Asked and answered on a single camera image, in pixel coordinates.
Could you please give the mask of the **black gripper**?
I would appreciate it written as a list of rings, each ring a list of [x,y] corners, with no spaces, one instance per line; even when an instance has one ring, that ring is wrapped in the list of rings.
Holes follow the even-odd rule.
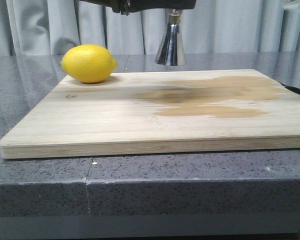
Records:
[[[81,0],[103,7],[111,8],[114,13],[128,16],[151,9],[191,10],[195,8],[196,0]]]

